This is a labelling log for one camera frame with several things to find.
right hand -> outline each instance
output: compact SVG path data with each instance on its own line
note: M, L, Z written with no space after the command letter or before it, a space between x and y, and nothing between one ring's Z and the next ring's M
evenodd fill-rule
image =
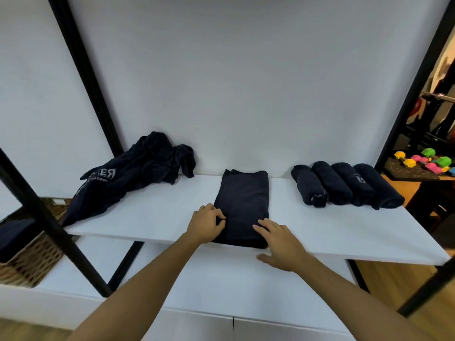
M260 254L257 259L281 270L298 270L309 254L296 236L287 226L270 219L258 220L258 223L263 227L253 225L253 229L267 241L272 256Z

white wall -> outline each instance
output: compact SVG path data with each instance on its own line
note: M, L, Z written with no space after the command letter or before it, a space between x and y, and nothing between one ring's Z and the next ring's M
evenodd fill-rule
M0 147L41 196L112 157L47 0L0 0Z
M448 0L70 0L130 146L196 171L374 164Z

white cabinet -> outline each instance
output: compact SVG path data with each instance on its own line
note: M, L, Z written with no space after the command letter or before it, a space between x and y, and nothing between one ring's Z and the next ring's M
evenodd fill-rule
M143 341L234 341L229 317L161 310Z
M355 341L351 335L234 318L235 341Z

woven basket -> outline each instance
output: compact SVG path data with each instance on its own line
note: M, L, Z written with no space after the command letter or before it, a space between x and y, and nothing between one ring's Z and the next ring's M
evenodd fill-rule
M65 205L54 205L51 198L42 198L42 200L54 217L61 222L71 199L65 199ZM30 217L23 208L20 208L2 223ZM0 263L0 283L35 287L62 256L63 252L60 248L45 232L42 232L7 263Z

left hand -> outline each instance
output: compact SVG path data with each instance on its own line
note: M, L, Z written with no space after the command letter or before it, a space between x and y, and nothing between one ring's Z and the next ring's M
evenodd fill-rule
M194 211L193 217L188 224L186 234L194 240L197 245L213 241L224 229L226 217L220 209L216 209L211 203L201 206L198 211Z

